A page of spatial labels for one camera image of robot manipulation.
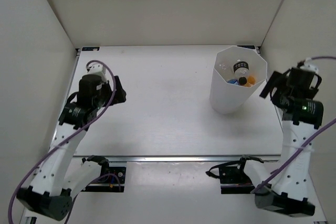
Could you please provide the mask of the clear bottle blue label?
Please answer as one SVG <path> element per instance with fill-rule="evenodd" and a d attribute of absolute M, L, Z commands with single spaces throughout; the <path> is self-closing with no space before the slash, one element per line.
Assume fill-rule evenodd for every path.
<path fill-rule="evenodd" d="M 237 79 L 230 79 L 230 80 L 227 81 L 227 83 L 234 84 L 234 85 L 239 85 L 239 82 L 238 82 Z"/>

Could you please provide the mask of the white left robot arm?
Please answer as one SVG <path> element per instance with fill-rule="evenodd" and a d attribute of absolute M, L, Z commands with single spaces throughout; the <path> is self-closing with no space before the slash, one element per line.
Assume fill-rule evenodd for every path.
<path fill-rule="evenodd" d="M 118 76 L 108 81 L 103 73 L 84 75 L 79 90 L 68 98 L 58 120 L 54 147 L 35 165 L 27 187 L 20 185 L 14 196 L 28 210 L 56 221 L 67 221 L 78 194 L 93 183 L 120 180 L 104 156 L 82 159 L 80 167 L 66 172 L 73 155 L 92 125 L 109 106 L 124 103 L 126 92 Z"/>

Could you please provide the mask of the clear bottle red label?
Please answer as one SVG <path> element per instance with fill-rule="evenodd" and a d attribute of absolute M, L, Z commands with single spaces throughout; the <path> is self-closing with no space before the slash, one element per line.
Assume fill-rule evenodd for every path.
<path fill-rule="evenodd" d="M 231 74 L 232 70 L 230 68 L 230 65 L 226 62 L 221 62 L 218 64 L 218 70 L 220 74 Z"/>

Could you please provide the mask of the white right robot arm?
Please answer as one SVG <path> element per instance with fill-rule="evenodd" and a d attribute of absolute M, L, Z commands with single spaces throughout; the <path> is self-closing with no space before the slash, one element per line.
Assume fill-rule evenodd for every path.
<path fill-rule="evenodd" d="M 251 180 L 257 208 L 290 217 L 310 217 L 315 205 L 308 199 L 308 170 L 312 140 L 322 124 L 323 104 L 314 100 L 322 78 L 314 65 L 273 72 L 261 98 L 270 97 L 282 112 L 282 150 L 279 167 L 267 171 L 263 162 L 247 158 L 236 168 L 236 177 Z"/>

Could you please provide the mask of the clear bottle black label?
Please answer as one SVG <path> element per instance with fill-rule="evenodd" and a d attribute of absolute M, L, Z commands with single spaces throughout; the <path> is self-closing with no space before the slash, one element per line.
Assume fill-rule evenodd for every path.
<path fill-rule="evenodd" d="M 234 77 L 237 79 L 238 84 L 243 86 L 247 83 L 250 76 L 249 64 L 246 61 L 238 61 L 233 65 Z"/>

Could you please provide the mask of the orange juice bottle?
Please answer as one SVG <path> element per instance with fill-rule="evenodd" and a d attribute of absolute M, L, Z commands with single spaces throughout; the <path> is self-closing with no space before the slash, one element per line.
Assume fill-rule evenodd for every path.
<path fill-rule="evenodd" d="M 248 78 L 247 78 L 247 82 L 246 84 L 244 84 L 245 87 L 252 87 L 256 84 L 256 79 L 254 76 L 250 75 Z"/>

